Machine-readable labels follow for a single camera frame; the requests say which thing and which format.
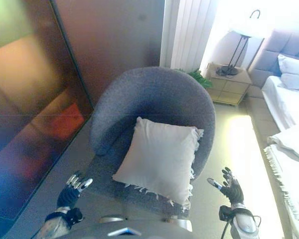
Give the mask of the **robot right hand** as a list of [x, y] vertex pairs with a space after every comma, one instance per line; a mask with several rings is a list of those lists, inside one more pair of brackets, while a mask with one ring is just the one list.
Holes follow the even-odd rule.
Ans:
[[244, 194], [241, 189], [241, 186], [236, 179], [236, 177], [233, 175], [232, 171], [230, 168], [225, 167], [222, 169], [223, 177], [225, 181], [223, 184], [220, 184], [216, 182], [212, 178], [207, 178], [207, 182], [218, 189], [224, 196], [226, 196], [231, 205], [237, 204], [237, 203], [244, 203]]

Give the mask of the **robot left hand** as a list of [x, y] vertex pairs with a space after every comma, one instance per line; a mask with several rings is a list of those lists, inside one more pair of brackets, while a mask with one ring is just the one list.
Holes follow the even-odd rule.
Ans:
[[80, 172], [74, 172], [66, 181], [65, 187], [57, 199], [57, 208], [69, 207], [73, 209], [81, 193], [93, 183], [92, 178], [87, 178]]

